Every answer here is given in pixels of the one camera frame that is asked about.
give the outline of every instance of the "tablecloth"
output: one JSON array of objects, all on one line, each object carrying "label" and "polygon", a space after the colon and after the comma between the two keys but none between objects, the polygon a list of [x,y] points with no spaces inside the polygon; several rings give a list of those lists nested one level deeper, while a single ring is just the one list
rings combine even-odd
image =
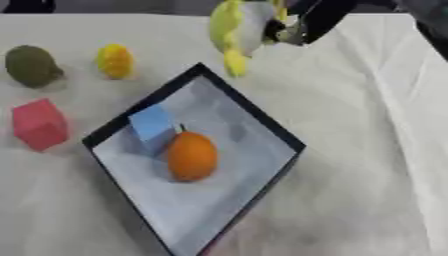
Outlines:
[{"label": "tablecloth", "polygon": [[[205,17],[11,15],[0,35],[1,53],[41,46],[66,73],[44,90],[0,75],[2,255],[164,255],[80,140],[197,62],[308,145],[211,255],[448,253],[447,64],[407,15],[353,15],[311,46],[263,47],[240,79],[225,73]],[[93,63],[114,42],[135,56],[124,81]],[[12,136],[10,110],[42,97],[71,138],[36,153]]]}]

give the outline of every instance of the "green avocado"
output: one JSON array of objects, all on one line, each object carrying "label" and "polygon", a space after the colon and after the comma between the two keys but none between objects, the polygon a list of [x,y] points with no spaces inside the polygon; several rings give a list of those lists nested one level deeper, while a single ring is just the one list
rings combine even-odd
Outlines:
[{"label": "green avocado", "polygon": [[30,88],[44,87],[64,74],[47,51],[29,45],[10,50],[5,66],[11,77]]}]

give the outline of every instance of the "pink cube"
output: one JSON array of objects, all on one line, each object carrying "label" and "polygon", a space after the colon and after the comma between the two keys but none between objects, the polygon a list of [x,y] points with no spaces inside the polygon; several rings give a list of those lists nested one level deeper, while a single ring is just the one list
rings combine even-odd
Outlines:
[{"label": "pink cube", "polygon": [[14,135],[36,151],[62,143],[68,138],[67,122],[48,99],[12,110]]}]

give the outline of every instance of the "plush toy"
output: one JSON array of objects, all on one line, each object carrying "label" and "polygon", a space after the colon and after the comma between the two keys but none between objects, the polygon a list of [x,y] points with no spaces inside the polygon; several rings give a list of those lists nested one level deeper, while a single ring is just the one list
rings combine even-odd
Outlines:
[{"label": "plush toy", "polygon": [[244,75],[246,59],[267,43],[264,36],[267,24],[286,19],[283,1],[227,0],[213,11],[209,24],[210,40],[224,54],[224,65],[231,76]]},{"label": "plush toy", "polygon": [[8,51],[5,67],[12,78],[29,88],[44,87],[64,74],[50,53],[29,45]]},{"label": "plush toy", "polygon": [[132,73],[131,53],[119,44],[108,44],[101,48],[96,58],[98,68],[111,79],[122,79]]}]

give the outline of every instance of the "orange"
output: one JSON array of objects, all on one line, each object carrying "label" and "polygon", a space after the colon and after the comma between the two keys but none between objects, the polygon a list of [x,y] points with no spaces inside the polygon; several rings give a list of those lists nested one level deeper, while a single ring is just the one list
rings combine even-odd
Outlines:
[{"label": "orange", "polygon": [[218,151],[205,136],[184,131],[168,147],[168,168],[179,181],[197,181],[210,176],[218,163]]}]

